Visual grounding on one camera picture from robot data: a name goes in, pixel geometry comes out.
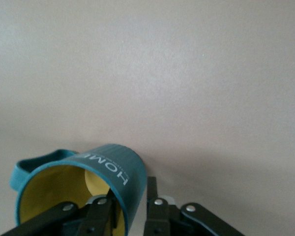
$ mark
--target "gray background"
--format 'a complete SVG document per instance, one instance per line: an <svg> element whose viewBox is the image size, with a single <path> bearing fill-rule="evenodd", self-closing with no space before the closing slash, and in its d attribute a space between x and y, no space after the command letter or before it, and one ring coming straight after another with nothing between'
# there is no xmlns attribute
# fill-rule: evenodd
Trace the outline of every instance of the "gray background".
<svg viewBox="0 0 295 236"><path fill-rule="evenodd" d="M17 160L106 143L179 206L295 235L295 1L0 1L0 234Z"/></svg>

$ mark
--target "table surface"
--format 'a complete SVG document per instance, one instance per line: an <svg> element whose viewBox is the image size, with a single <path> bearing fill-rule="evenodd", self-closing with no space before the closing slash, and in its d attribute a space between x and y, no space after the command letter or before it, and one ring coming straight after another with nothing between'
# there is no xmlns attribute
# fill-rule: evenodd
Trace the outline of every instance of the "table surface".
<svg viewBox="0 0 295 236"><path fill-rule="evenodd" d="M295 1L0 1L0 234L18 160L107 143L178 206L295 235Z"/></svg>

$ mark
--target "screw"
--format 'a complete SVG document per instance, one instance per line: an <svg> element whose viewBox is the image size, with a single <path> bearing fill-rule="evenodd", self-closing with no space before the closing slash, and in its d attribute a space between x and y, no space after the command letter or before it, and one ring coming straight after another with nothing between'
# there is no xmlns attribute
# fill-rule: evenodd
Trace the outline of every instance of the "screw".
<svg viewBox="0 0 295 236"><path fill-rule="evenodd" d="M193 205L188 205L188 206L186 206L186 210L189 212L195 212L196 208Z"/></svg>
<svg viewBox="0 0 295 236"><path fill-rule="evenodd" d="M155 205L162 205L162 204L163 204L163 201L162 201L162 199L156 199L156 200L154 201L154 204L155 204Z"/></svg>
<svg viewBox="0 0 295 236"><path fill-rule="evenodd" d="M99 205L103 205L103 204L105 204L107 202L107 199L106 198L102 198L102 199L100 199L98 202L97 202L97 204L99 204Z"/></svg>
<svg viewBox="0 0 295 236"><path fill-rule="evenodd" d="M62 208L62 210L63 210L63 211L68 211L68 210L71 210L73 207L74 207L73 204L68 204L68 205L65 205L65 206Z"/></svg>

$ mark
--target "silver screw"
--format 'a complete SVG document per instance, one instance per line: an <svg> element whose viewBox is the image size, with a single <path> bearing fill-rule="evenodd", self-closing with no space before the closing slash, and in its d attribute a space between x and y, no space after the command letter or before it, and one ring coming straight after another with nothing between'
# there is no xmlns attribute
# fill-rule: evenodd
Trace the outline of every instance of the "silver screw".
<svg viewBox="0 0 295 236"><path fill-rule="evenodd" d="M68 205L65 205L65 206L62 208L62 210L63 210L63 211L68 211L68 210L71 210L73 207L74 207L73 204L68 204Z"/></svg>
<svg viewBox="0 0 295 236"><path fill-rule="evenodd" d="M103 205L103 204L105 204L107 202L107 199L106 198L102 198L102 199L100 199L98 202L97 202L97 204L99 204L99 205Z"/></svg>
<svg viewBox="0 0 295 236"><path fill-rule="evenodd" d="M162 205L162 204L163 204L163 201L162 201L162 199L156 199L156 200L154 201L154 204L155 204L155 205Z"/></svg>
<svg viewBox="0 0 295 236"><path fill-rule="evenodd" d="M186 210L189 212L195 212L196 208L193 205L188 205L188 206L186 206Z"/></svg>

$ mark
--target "teal mug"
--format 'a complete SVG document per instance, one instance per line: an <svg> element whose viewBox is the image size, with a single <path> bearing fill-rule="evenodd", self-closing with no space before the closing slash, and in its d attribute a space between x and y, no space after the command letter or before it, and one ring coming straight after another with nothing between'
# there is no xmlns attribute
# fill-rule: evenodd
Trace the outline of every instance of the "teal mug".
<svg viewBox="0 0 295 236"><path fill-rule="evenodd" d="M120 214L114 235L126 236L147 183L140 157L131 149L108 144L84 153L56 150L19 161L10 185L18 191L16 222L21 224L54 205L70 201L83 207L92 196L113 191Z"/></svg>

